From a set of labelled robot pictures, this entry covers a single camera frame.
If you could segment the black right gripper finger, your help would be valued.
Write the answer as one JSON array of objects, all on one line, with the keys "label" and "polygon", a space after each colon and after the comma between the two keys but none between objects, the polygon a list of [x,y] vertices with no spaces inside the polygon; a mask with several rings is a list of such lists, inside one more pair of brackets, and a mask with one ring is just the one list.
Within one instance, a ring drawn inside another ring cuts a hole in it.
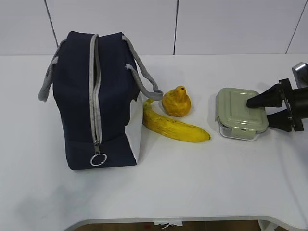
[{"label": "black right gripper finger", "polygon": [[265,92],[247,100],[247,107],[282,107],[281,87],[275,84]]},{"label": "black right gripper finger", "polygon": [[270,128],[276,128],[286,132],[292,131],[293,121],[289,119],[287,109],[267,115],[267,119]]}]

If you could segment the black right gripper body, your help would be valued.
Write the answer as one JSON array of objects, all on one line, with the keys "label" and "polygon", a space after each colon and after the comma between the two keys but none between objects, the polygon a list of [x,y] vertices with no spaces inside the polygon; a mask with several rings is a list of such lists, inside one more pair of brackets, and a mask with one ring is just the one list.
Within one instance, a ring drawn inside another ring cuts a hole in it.
[{"label": "black right gripper body", "polygon": [[279,81],[286,109],[282,113],[280,130],[290,132],[303,131],[302,119],[308,117],[308,88],[292,89],[289,79]]}]

